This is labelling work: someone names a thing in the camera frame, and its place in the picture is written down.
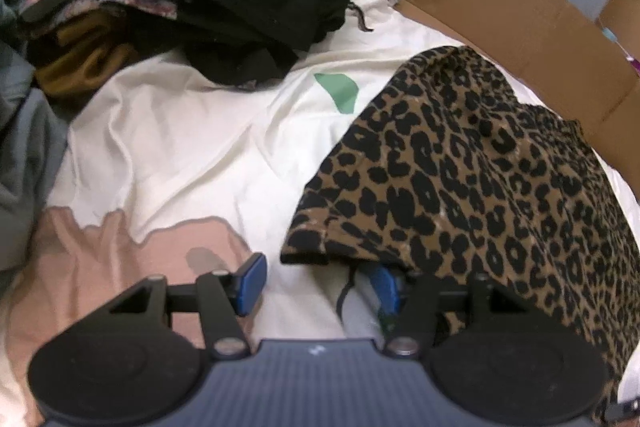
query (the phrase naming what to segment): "leopard print garment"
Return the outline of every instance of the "leopard print garment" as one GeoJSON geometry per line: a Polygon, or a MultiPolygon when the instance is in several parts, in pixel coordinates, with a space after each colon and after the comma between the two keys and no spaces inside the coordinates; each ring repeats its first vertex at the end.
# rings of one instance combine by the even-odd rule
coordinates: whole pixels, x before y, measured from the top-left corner
{"type": "Polygon", "coordinates": [[[467,47],[411,58],[305,187],[283,263],[351,259],[488,273],[602,350],[598,413],[640,338],[638,246],[580,124],[467,47]]]}

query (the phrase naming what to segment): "white bedsheet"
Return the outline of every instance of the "white bedsheet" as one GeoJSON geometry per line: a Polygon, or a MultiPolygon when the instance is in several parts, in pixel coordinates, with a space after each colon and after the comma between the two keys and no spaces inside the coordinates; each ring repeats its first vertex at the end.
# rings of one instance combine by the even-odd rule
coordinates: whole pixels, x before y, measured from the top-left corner
{"type": "MultiPolygon", "coordinates": [[[[130,237],[185,220],[220,216],[269,260],[255,317],[261,338],[341,338],[328,297],[331,272],[283,266],[278,256],[306,182],[394,71],[428,48],[460,45],[404,18],[387,0],[353,0],[371,33],[349,14],[273,89],[251,95],[214,89],[176,53],[112,78],[74,121],[49,206],[68,207],[81,227],[122,209],[130,237]],[[314,75],[344,74],[358,86],[353,112],[338,111],[314,75]]],[[[521,102],[542,105],[506,75],[521,102]]],[[[640,208],[620,175],[603,164],[637,240],[640,208]]],[[[6,306],[9,296],[0,302],[6,306]]],[[[24,427],[24,400],[6,363],[0,327],[0,427],[24,427]]],[[[638,363],[621,395],[638,390],[638,363]]]]}

